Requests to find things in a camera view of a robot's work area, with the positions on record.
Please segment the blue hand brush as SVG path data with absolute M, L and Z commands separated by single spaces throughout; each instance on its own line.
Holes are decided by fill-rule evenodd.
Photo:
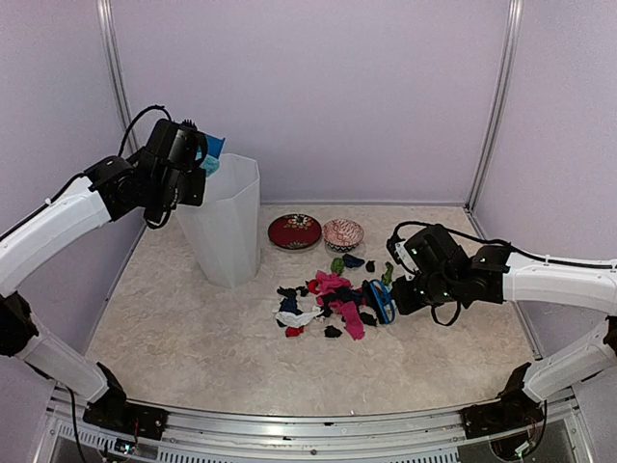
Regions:
M 363 281 L 362 294 L 366 305 L 374 310 L 381 324 L 390 325 L 394 322 L 396 307 L 389 288 L 382 281 Z

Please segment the blue dustpan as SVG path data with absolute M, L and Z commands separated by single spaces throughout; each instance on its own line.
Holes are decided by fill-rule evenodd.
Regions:
M 226 142 L 225 138 L 217 138 L 211 135 L 205 135 L 206 149 L 201 149 L 202 156 L 211 156 L 215 159 L 219 159 L 223 152 L 223 148 Z

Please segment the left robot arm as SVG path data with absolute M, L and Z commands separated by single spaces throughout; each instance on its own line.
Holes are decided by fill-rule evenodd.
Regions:
M 1 236 L 1 353 L 95 405 L 116 429 L 135 409 L 113 373 L 88 361 L 35 318 L 21 283 L 82 236 L 135 209 L 148 228 L 165 227 L 180 205 L 199 206 L 206 183 L 206 134 L 190 120 L 158 120 L 146 144 L 129 157 L 108 156 L 74 175 L 53 197 Z

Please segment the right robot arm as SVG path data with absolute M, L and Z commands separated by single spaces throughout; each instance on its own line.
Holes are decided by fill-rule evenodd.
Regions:
M 513 371 L 493 408 L 504 428 L 526 417 L 539 403 L 576 382 L 616 364 L 616 262 L 536 256 L 501 240 L 480 240 L 468 256 L 457 232 L 441 224 L 420 224 L 403 239 L 394 231 L 387 249 L 404 276 L 392 283 L 391 297 L 402 314 L 453 303 L 459 311 L 475 302 L 525 301 L 582 307 L 605 319 L 587 335 L 545 360 Z

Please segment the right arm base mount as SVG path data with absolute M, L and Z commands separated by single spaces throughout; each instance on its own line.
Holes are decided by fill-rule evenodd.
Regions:
M 495 401 L 473 404 L 460 411 L 467 439 L 522 428 L 546 418 L 544 403 L 523 392 L 523 378 L 530 366 L 527 362 L 515 368 Z

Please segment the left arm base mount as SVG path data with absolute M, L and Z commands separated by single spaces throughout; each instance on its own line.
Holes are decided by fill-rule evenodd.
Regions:
M 108 389 L 101 398 L 88 403 L 83 421 L 135 438 L 160 441 L 169 413 L 162 408 L 129 401 L 114 373 L 100 362 L 96 366 L 102 371 Z

